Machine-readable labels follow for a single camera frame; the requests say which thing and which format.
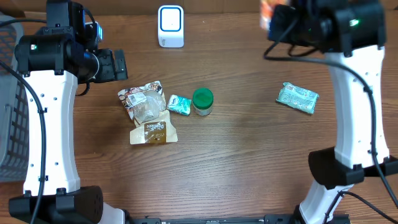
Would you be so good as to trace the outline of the green lid white jar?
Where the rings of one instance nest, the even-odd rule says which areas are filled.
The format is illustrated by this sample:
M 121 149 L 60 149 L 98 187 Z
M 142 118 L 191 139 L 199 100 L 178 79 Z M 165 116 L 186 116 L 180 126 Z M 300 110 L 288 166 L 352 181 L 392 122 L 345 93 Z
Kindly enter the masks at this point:
M 193 107 L 197 115 L 207 116 L 213 110 L 214 96 L 210 89 L 199 88 L 193 93 Z

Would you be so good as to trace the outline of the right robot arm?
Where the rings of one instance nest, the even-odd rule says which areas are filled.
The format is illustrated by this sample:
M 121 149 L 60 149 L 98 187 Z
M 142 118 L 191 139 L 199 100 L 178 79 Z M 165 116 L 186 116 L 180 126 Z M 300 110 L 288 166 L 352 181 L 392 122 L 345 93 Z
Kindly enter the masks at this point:
M 274 8 L 269 40 L 277 45 L 314 47 L 333 82 L 337 140 L 313 151 L 313 183 L 291 215 L 266 215 L 266 223 L 348 223 L 334 215 L 341 199 L 367 177 L 385 180 L 397 173 L 384 137 L 381 71 L 386 20 L 379 1 L 292 1 Z

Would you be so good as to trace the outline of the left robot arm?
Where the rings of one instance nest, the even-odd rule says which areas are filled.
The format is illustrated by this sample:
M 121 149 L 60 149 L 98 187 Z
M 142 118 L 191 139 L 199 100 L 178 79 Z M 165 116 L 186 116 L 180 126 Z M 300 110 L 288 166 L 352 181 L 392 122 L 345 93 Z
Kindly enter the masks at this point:
M 27 90 L 29 163 L 24 192 L 9 201 L 11 217 L 25 223 L 129 223 L 127 211 L 108 205 L 98 186 L 78 176 L 73 107 L 78 85 L 127 78 L 122 50 L 100 49 L 100 25 L 73 1 L 48 1 L 46 25 L 20 38 L 17 68 Z

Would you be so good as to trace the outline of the mint green packet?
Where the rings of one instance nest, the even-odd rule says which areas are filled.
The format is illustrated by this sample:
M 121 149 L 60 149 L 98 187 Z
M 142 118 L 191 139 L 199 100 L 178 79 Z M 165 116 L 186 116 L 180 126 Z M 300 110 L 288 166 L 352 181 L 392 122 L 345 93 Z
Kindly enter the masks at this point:
M 318 93 L 284 82 L 276 99 L 277 102 L 293 109 L 313 114 L 318 100 Z

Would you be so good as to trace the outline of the orange tissue packet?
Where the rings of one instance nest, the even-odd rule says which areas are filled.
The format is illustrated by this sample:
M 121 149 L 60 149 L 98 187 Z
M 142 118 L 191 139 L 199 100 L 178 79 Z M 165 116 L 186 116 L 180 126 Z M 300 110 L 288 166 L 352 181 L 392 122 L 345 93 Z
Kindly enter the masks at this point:
M 260 27 L 269 30 L 269 24 L 277 5 L 289 5 L 290 0 L 260 0 Z

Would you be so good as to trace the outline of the small teal tissue packet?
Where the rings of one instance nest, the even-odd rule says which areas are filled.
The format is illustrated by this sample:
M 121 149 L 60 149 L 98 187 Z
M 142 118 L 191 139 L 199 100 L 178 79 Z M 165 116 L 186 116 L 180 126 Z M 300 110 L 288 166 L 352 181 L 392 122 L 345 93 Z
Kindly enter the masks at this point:
M 192 101 L 189 98 L 171 95 L 167 109 L 184 116 L 189 116 L 191 112 L 191 103 Z

